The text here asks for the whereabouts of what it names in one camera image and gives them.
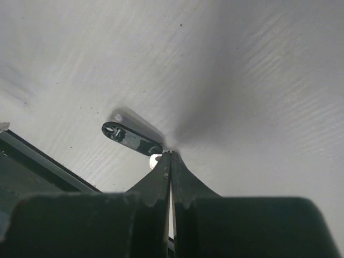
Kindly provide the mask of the black-headed key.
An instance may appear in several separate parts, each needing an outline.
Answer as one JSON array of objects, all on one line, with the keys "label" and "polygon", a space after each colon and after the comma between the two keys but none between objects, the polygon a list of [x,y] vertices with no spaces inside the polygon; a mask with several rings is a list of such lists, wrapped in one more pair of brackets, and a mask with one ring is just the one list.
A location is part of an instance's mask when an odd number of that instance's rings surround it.
[{"label": "black-headed key", "polygon": [[102,125],[102,132],[110,140],[142,155],[149,156],[150,169],[155,168],[163,154],[163,148],[160,143],[120,123],[114,121],[105,122]]}]

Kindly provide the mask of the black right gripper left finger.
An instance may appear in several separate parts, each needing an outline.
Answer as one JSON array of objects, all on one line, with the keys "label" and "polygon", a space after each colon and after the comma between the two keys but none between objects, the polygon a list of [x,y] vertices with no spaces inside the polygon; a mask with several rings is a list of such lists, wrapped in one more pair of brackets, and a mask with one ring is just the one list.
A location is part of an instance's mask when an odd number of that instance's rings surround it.
[{"label": "black right gripper left finger", "polygon": [[18,202],[1,257],[167,257],[171,153],[126,192],[31,195]]}]

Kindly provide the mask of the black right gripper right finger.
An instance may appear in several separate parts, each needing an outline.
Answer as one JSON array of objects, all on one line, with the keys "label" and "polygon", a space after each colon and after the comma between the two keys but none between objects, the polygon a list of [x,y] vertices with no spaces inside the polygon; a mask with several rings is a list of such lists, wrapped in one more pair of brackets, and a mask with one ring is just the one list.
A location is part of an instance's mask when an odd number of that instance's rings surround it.
[{"label": "black right gripper right finger", "polygon": [[340,257],[309,199],[222,197],[177,152],[170,174],[176,257]]}]

